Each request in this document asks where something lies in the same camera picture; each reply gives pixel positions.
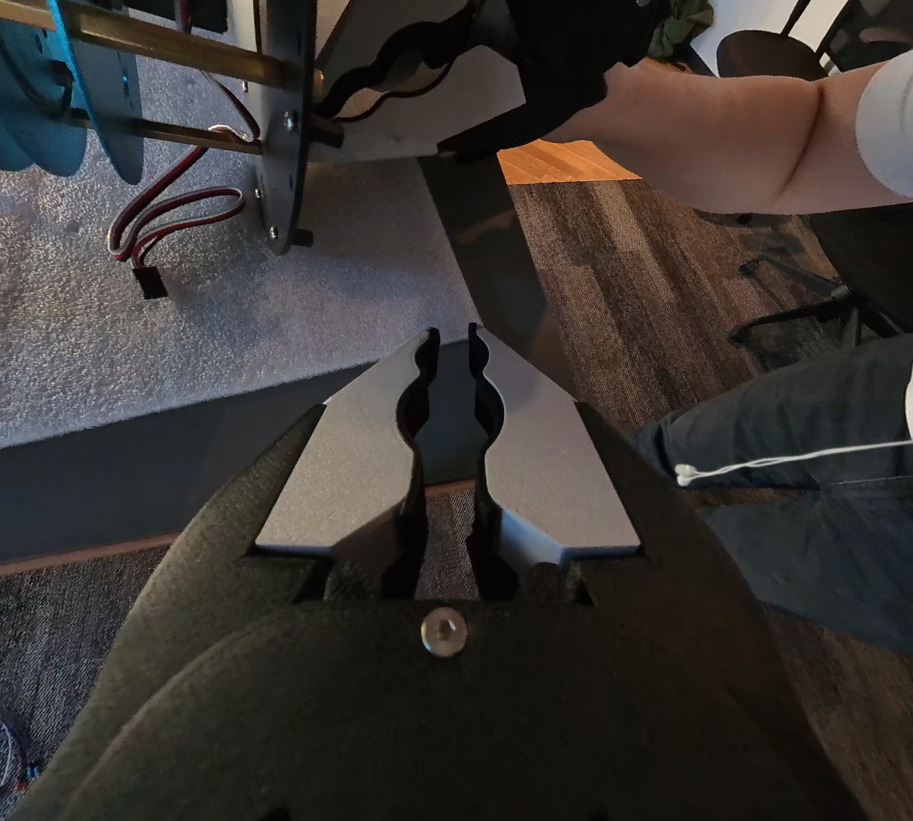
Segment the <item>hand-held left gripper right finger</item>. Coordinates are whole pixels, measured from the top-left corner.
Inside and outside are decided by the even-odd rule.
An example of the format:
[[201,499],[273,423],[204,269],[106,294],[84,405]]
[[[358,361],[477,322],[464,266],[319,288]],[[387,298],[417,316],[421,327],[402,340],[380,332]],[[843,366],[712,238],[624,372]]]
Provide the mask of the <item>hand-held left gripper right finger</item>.
[[486,432],[466,549],[483,599],[512,599],[544,564],[639,553],[641,540],[576,399],[486,328],[469,326],[475,417]]

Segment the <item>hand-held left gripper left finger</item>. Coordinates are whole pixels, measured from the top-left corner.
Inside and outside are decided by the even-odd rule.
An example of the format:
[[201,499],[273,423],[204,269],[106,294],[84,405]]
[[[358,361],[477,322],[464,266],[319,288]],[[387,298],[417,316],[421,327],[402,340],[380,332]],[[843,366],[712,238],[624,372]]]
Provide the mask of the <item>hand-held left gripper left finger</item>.
[[428,540],[416,435],[439,350],[439,331],[424,330],[323,404],[258,552],[356,564],[383,597],[415,597]]

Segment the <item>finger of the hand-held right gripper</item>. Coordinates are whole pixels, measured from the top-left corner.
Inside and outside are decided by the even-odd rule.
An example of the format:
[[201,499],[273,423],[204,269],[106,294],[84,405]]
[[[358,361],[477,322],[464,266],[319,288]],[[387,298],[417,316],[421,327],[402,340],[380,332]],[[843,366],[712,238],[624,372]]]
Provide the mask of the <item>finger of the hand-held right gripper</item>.
[[439,143],[524,102],[515,64],[488,47],[475,47],[457,57],[441,84],[428,93],[386,99],[371,117],[345,124],[342,146],[325,146],[324,162],[348,164],[436,155]]
[[317,0],[314,102],[427,95],[466,49],[474,0]]

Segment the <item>blue and black toy robot arm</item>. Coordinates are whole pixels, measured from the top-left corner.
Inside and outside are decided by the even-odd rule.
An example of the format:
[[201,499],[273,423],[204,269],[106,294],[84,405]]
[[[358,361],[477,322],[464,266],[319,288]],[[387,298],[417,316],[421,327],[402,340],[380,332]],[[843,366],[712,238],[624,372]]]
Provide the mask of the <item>blue and black toy robot arm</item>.
[[[146,141],[248,153],[271,251],[310,246],[299,225],[309,149],[341,140],[312,117],[316,30],[317,0],[2,0],[2,171],[73,176],[89,130],[132,185]],[[245,81],[259,129],[243,142],[148,119],[138,58]]]

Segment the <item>person's right forearm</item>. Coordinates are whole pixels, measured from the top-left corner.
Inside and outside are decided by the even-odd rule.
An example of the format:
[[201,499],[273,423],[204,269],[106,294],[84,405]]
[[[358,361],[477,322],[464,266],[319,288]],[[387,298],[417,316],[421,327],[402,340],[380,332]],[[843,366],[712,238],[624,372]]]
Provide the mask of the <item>person's right forearm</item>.
[[586,141],[670,198],[719,214],[805,215],[896,201],[868,171],[855,120],[879,67],[811,82],[616,64],[607,94],[545,136]]

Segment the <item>dark desk with wooden edge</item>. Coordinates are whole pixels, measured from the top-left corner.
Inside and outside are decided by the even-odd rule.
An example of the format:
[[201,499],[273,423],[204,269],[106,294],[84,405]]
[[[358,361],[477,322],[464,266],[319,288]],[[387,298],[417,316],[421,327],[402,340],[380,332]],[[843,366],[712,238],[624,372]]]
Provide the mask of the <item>dark desk with wooden edge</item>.
[[[422,163],[443,227],[489,331],[567,393],[577,390],[534,268],[530,201],[554,184],[505,186]],[[375,365],[325,370],[2,452],[2,576],[173,542],[204,504],[309,409]]]

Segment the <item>green cloth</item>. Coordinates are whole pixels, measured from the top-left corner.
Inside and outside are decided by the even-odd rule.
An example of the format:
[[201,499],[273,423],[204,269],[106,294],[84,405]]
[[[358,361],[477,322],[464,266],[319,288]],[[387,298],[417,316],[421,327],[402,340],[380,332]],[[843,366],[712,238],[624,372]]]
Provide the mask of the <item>green cloth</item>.
[[670,0],[670,14],[657,26],[647,56],[658,61],[675,57],[714,21],[711,0]]

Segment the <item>grey foam mat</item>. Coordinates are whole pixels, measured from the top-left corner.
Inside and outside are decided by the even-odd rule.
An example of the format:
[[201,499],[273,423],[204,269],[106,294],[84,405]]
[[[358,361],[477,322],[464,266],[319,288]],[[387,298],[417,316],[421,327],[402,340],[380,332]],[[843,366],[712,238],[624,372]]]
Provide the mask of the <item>grey foam mat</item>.
[[311,165],[314,246],[275,256],[254,157],[209,151],[169,195],[230,186],[245,210],[158,244],[168,297],[143,299],[108,227],[186,153],[146,142],[130,186],[90,133],[74,177],[2,173],[2,447],[341,370],[426,327],[455,341],[477,318],[415,160]]

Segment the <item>black mesh office chair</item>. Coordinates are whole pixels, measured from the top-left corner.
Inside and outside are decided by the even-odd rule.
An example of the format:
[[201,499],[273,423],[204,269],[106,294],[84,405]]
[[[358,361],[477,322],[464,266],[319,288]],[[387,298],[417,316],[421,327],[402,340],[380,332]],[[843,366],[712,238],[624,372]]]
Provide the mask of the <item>black mesh office chair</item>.
[[912,0],[848,0],[817,48],[793,37],[812,0],[798,0],[781,32],[739,30],[719,42],[718,75],[816,81],[887,62],[912,47]]

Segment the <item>person's dark pants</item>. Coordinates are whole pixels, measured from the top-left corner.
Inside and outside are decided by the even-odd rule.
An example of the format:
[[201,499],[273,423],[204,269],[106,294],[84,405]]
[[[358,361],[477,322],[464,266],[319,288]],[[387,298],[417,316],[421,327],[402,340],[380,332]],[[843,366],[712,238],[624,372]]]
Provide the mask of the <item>person's dark pants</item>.
[[673,484],[796,492],[706,510],[764,604],[864,643],[912,652],[912,452],[860,442],[847,404],[857,355],[771,371],[628,433]]

